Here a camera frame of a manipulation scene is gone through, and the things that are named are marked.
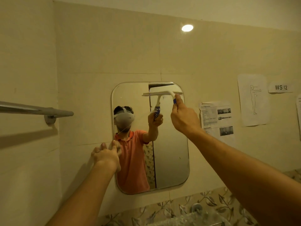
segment white vr headset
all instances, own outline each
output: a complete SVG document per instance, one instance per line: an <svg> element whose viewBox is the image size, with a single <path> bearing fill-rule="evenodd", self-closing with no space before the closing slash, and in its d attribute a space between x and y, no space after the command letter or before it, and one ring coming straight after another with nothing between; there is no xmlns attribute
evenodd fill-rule
<svg viewBox="0 0 301 226"><path fill-rule="evenodd" d="M128 112L126 108L123 108L123 113L118 113L114 115L117 122L133 122L135 120L135 115Z"/></svg>

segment paper sign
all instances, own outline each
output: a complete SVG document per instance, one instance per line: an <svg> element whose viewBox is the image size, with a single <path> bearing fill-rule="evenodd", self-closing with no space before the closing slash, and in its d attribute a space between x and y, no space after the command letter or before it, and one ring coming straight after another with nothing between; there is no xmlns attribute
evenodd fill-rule
<svg viewBox="0 0 301 226"><path fill-rule="evenodd" d="M243 125L267 124L270 120L270 102L266 77L240 74L237 81Z"/></svg>
<svg viewBox="0 0 301 226"><path fill-rule="evenodd" d="M297 97L296 105L298 111L298 121L299 121L300 139L301 139L301 94L299 94Z"/></svg>
<svg viewBox="0 0 301 226"><path fill-rule="evenodd" d="M289 93L294 92L294 85L284 82L271 82L269 84L269 93Z"/></svg>
<svg viewBox="0 0 301 226"><path fill-rule="evenodd" d="M199 108L202 128L206 133L231 147L236 147L230 103L206 102L200 104Z"/></svg>

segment rounded rectangular mirror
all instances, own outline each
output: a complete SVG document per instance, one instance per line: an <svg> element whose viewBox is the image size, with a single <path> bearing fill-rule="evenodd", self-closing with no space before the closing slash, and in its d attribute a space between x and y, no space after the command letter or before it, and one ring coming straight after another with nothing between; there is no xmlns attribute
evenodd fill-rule
<svg viewBox="0 0 301 226"><path fill-rule="evenodd" d="M172 125L174 83L121 83L112 92L114 139L121 147L119 189L138 194L184 183L189 176L187 138Z"/></svg>

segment recessed light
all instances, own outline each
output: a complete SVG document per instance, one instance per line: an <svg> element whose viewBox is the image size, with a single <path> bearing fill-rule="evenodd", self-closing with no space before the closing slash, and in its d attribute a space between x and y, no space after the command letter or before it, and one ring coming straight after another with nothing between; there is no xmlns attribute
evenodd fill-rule
<svg viewBox="0 0 301 226"><path fill-rule="evenodd" d="M187 24L182 27L183 32L190 32L191 30L193 30L193 26L191 24Z"/></svg>

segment blue grip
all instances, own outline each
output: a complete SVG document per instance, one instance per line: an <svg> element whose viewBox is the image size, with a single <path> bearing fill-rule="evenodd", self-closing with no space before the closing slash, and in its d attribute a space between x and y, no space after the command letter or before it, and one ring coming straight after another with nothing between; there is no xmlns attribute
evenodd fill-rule
<svg viewBox="0 0 301 226"><path fill-rule="evenodd" d="M159 116L159 114L160 114L160 106L158 106L158 107L156 106L155 107L155 111L156 111L155 112L155 119L156 119Z"/></svg>

